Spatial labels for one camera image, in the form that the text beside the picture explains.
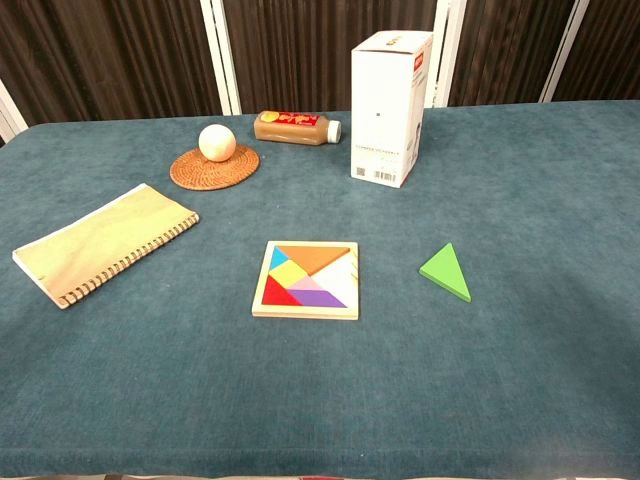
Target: white box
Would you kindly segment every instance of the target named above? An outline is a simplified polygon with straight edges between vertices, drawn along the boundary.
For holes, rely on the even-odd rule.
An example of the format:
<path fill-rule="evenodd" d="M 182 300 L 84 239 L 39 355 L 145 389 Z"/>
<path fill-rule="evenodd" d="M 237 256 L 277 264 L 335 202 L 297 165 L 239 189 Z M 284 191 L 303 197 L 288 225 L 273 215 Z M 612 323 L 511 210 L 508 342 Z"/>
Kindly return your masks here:
<path fill-rule="evenodd" d="M 431 32 L 382 31 L 351 51 L 351 176 L 400 187 L 418 158 Z"/>

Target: barcode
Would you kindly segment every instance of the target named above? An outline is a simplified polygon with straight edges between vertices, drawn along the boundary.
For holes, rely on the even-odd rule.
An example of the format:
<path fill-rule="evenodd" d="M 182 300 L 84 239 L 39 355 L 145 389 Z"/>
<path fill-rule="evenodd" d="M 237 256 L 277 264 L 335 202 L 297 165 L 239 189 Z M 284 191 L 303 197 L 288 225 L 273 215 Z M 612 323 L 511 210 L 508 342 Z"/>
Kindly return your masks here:
<path fill-rule="evenodd" d="M 387 180 L 389 182 L 395 182 L 396 181 L 396 176 L 395 175 L 391 175 L 390 173 L 384 173 L 384 172 L 376 171 L 375 177 L 376 178 L 380 178 L 382 180 Z"/>

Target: purple triangle piece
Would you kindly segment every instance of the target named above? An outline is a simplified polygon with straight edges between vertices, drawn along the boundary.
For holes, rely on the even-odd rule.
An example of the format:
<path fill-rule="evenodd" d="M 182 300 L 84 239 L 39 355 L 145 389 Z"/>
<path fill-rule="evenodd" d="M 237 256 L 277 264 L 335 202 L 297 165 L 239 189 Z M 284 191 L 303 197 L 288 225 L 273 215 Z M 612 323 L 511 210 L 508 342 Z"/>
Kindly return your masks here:
<path fill-rule="evenodd" d="M 287 292 L 305 307 L 347 308 L 325 290 L 287 290 Z"/>

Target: wooden ball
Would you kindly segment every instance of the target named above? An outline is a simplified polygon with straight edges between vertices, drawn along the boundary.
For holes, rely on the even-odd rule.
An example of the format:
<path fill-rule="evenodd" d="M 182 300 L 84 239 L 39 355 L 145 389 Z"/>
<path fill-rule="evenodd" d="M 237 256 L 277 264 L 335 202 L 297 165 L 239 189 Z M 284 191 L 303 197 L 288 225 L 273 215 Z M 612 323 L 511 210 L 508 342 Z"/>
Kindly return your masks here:
<path fill-rule="evenodd" d="M 224 125 L 209 125 L 200 132 L 198 147 L 208 160 L 224 162 L 236 150 L 236 137 Z"/>

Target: woven coaster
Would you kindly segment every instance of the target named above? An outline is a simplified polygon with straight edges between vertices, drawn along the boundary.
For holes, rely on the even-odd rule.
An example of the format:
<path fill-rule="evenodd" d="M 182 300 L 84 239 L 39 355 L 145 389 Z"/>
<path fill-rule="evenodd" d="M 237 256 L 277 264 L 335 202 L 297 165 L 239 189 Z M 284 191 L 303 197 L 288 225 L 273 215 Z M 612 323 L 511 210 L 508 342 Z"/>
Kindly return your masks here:
<path fill-rule="evenodd" d="M 229 160 L 212 162 L 194 148 L 180 155 L 169 170 L 177 185 L 189 190 L 217 190 L 240 183 L 260 165 L 258 154 L 246 145 L 238 145 Z"/>

